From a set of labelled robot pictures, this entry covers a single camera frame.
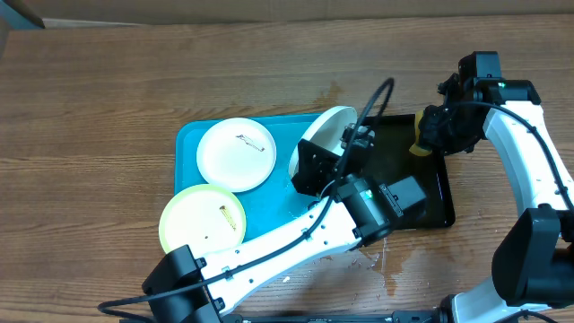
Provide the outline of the large white plate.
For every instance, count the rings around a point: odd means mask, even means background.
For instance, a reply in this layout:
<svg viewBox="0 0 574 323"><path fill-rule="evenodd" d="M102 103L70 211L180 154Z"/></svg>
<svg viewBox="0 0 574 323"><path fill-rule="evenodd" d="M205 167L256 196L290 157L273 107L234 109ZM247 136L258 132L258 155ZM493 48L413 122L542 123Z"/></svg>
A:
<svg viewBox="0 0 574 323"><path fill-rule="evenodd" d="M343 155L341 137L344 129L358 119L357 110L349 106L335 106L322 113L304 132L301 139L307 140L336 155Z"/></svg>

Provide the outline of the green yellow sponge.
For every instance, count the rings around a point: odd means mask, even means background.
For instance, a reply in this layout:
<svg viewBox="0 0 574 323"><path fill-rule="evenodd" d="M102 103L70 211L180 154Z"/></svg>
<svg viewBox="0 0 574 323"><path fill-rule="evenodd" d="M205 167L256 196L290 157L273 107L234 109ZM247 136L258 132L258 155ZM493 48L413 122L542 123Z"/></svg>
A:
<svg viewBox="0 0 574 323"><path fill-rule="evenodd" d="M420 135L421 135L420 122L422 121L423 113L424 113L423 110L419 110L415 113L414 124L413 124L415 139L414 143L409 148L409 152L418 157L426 157L432 154L432 150L420 146Z"/></svg>

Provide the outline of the yellow plate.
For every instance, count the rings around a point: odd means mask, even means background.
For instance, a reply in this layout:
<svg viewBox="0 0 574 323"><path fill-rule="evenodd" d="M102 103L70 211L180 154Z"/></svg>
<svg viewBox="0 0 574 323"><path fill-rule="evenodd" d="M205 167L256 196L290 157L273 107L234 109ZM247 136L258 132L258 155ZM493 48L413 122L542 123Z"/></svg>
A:
<svg viewBox="0 0 574 323"><path fill-rule="evenodd" d="M198 258L238 246L246 229L246 213L235 195L200 184L183 189L167 203L159 221L159 238L166 254L187 245Z"/></svg>

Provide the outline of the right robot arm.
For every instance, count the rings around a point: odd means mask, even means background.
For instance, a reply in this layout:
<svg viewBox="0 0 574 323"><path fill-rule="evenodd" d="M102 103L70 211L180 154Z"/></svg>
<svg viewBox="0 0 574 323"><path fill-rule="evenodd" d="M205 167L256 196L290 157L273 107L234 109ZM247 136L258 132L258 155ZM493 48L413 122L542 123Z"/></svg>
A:
<svg viewBox="0 0 574 323"><path fill-rule="evenodd" d="M502 322L573 303L573 179L544 123L531 82L452 74L415 121L412 153L470 150L490 141L507 173L518 219L494 252L491 277L450 298L454 322Z"/></svg>

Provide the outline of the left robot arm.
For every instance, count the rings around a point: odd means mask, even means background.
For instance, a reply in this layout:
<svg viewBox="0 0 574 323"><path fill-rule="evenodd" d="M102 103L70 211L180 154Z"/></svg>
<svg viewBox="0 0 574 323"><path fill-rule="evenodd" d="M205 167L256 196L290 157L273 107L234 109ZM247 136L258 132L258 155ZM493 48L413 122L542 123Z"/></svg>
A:
<svg viewBox="0 0 574 323"><path fill-rule="evenodd" d="M237 247L167 253L143 283L155 322L219 322L250 294L309 260L370 245L404 216L390 187L346 170L359 134L335 165L327 195L305 214Z"/></svg>

